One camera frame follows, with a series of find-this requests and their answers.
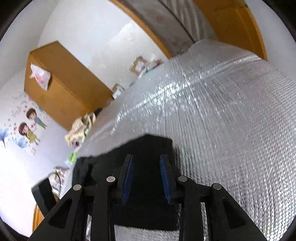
metal screw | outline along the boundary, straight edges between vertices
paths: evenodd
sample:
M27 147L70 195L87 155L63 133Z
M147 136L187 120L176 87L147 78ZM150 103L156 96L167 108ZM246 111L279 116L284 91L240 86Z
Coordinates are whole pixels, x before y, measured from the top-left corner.
M180 182L185 182L185 181L187 181L187 177L185 177L185 176L180 176L180 177L178 177L178 180L179 180Z
M112 182L114 182L115 181L115 177L108 177L107 178L107 182L109 182L109 183L112 183Z
M79 185L79 184L76 184L76 185L74 185L74 187L73 187L73 190L74 191L79 191L81 189L81 185Z
M216 190L220 190L222 186L219 183L214 183L213 188Z

cartoon boy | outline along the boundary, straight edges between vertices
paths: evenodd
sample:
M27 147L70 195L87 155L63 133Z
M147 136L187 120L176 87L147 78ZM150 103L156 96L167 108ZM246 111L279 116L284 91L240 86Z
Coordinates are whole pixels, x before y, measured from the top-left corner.
M45 125L39 117L37 117L37 114L36 114L36 110L33 109L33 108L30 108L27 112L27 118L29 120L34 120L36 124L40 125L42 128L45 129L45 127L47 127L47 125Z
M37 138L37 136L30 130L27 123L23 122L19 126L19 133L22 136L26 136L29 139L29 143L35 142L36 145L38 145L37 141L40 142L40 140Z

white plastic bag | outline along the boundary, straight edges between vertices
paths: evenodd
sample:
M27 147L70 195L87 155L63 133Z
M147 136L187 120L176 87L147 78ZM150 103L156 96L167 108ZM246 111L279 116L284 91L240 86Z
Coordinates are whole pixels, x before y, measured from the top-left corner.
M35 78L40 87L47 90L48 82L50 80L50 73L31 63L32 74L30 78Z

silver reflective sheet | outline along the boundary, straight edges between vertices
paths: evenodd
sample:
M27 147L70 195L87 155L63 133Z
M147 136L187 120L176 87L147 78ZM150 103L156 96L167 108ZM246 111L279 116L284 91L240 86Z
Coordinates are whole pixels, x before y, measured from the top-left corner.
M79 155L145 133L171 138L183 175L221 183L268 240L279 240L296 214L295 90L255 54L202 40L105 108ZM177 231L115 230L117 240L178 240Z

wooden box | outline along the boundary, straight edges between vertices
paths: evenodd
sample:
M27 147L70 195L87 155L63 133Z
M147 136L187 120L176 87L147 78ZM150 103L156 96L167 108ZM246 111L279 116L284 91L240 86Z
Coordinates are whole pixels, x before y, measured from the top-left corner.
M47 91L30 78L31 63L51 73ZM112 91L59 42L30 53L25 92L66 130L71 129L76 118L106 107L113 99Z

